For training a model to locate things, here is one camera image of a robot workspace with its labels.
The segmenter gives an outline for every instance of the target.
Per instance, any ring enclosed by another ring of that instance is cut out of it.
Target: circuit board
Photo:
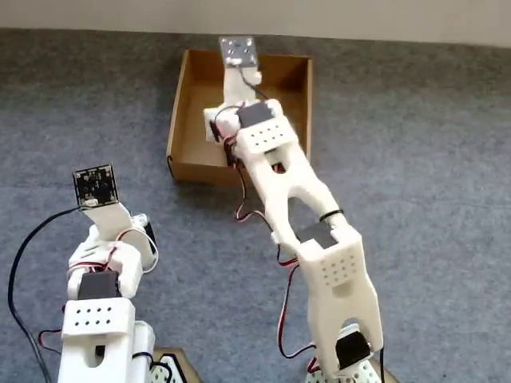
[[[81,207],[100,207],[119,202],[112,165],[73,172],[74,190]]]
[[[258,65],[254,39],[248,36],[220,38],[225,68],[256,68]]]

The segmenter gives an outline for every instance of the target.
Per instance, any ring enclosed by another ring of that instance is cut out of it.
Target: black wire
[[[385,368],[383,368],[383,350],[385,347],[382,347],[380,350],[380,379],[382,383],[385,383]]]
[[[263,91],[261,91],[255,85],[253,85],[250,82],[248,82],[248,80],[245,78],[245,75],[243,74],[243,70],[241,69],[241,67],[238,67],[238,69],[240,70],[241,79],[243,80],[243,82],[245,83],[246,86],[252,88],[252,90],[254,92],[256,92],[257,94],[259,94],[264,100],[269,100],[270,99],[270,97],[268,97],[266,94],[264,94]]]
[[[224,106],[221,110],[219,110],[216,115],[215,115],[215,118],[213,119],[213,124],[216,124],[216,120],[218,119],[218,116],[222,113],[222,112],[225,112],[226,110],[229,110],[229,109],[242,109],[241,106],[239,105],[228,105],[228,106]]]
[[[42,357],[41,350],[38,348],[38,344],[34,339],[34,336],[29,332],[28,328],[26,327],[25,323],[22,320],[22,317],[20,317],[18,311],[16,310],[16,307],[14,306],[14,280],[16,279],[16,270],[18,269],[19,261],[22,258],[23,251],[25,250],[26,246],[29,244],[30,240],[48,223],[53,221],[54,219],[60,217],[61,215],[66,215],[69,213],[72,213],[73,211],[78,210],[79,207],[74,207],[69,210],[61,211],[60,213],[51,215],[49,218],[45,219],[42,223],[39,224],[35,229],[33,229],[30,234],[25,238],[22,245],[18,249],[18,253],[16,253],[16,256],[14,257],[13,266],[10,268],[10,274],[9,274],[9,286],[7,288],[7,303],[9,305],[10,313],[12,314],[14,320],[18,324],[19,328],[22,329],[22,332],[25,334],[26,338],[29,340],[30,346],[32,347],[32,350],[34,351],[36,360],[38,361],[39,367],[41,368],[42,375],[45,378],[46,383],[51,383],[51,375],[50,371],[48,370],[48,366],[45,363],[44,358]]]
[[[148,352],[141,351],[139,353],[134,353],[131,356],[132,359],[135,359],[136,357],[148,357],[149,359],[151,359],[151,364],[149,365],[149,368],[151,368],[151,365],[153,365],[153,363],[154,363],[153,356],[150,353],[148,353]]]
[[[172,380],[172,370],[170,369],[170,367],[168,367],[168,365],[166,363],[162,363],[160,361],[154,361],[153,363],[151,363],[151,369],[155,365],[157,365],[158,367],[163,367],[164,369],[166,369],[168,371],[168,377],[167,377],[166,383],[170,383],[170,381]]]

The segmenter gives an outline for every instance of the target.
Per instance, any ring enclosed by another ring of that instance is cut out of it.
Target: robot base
[[[360,363],[359,372],[353,377],[342,377],[333,383],[380,383],[380,364],[371,359]],[[321,371],[308,373],[305,383],[330,383],[325,379]],[[385,383],[398,383],[398,380],[389,371],[385,370]]]

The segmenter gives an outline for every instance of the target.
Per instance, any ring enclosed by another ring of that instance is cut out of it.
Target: black cable tie
[[[319,222],[322,222],[325,219],[327,219],[328,217],[332,217],[333,215],[338,214],[338,213],[341,213],[342,215],[344,215],[344,210],[337,209],[337,210],[329,211],[328,213],[323,214],[322,216],[319,217]]]

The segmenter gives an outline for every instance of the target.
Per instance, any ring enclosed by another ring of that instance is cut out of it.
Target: white plastic bracket
[[[126,383],[133,355],[135,307],[127,298],[68,301],[59,383]],[[104,346],[104,357],[96,353]]]
[[[333,380],[335,383],[382,383],[378,373],[369,361],[359,363],[357,369],[351,374]],[[308,373],[305,383],[327,383],[323,371]]]
[[[94,242],[86,240],[81,243],[69,258],[69,267],[81,262],[105,263],[113,248],[109,267],[119,272],[119,291],[124,298],[132,298],[137,293],[142,278],[141,253],[132,245],[123,241]],[[68,299],[77,299],[81,278],[85,269],[75,270],[68,281]]]
[[[122,203],[86,209],[83,211],[94,225],[89,229],[89,237],[86,242],[113,241],[117,235],[126,229],[136,228],[145,232],[148,222],[145,214],[131,216],[128,209]],[[123,241],[133,245],[140,253],[142,266],[147,269],[154,262],[151,245],[145,236],[139,231],[130,231],[123,237]]]
[[[172,371],[171,383],[185,383],[186,378],[183,375],[183,371],[179,365],[175,354],[165,354],[160,359],[161,363],[165,363]],[[168,371],[160,366],[155,366],[151,371],[151,383],[167,383]]]

